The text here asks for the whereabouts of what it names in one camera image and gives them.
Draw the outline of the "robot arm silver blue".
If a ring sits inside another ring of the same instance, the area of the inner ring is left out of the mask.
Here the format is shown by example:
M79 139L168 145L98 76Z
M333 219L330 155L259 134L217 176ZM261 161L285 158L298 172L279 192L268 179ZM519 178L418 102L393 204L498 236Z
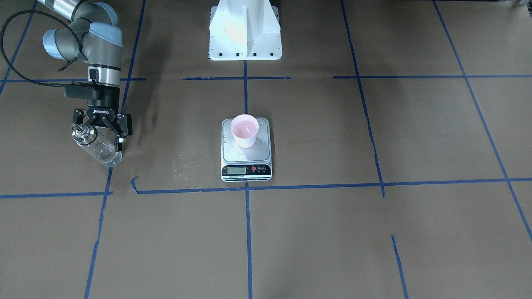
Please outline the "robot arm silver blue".
M116 151L132 134L130 114L118 113L122 31L118 28L118 16L104 2L88 0L43 0L47 8L68 19L64 29L48 30L42 44L47 53L68 62L84 62L88 65L87 81L72 82L64 86L64 96L87 101L87 110L74 116L74 123L105 127L115 136Z

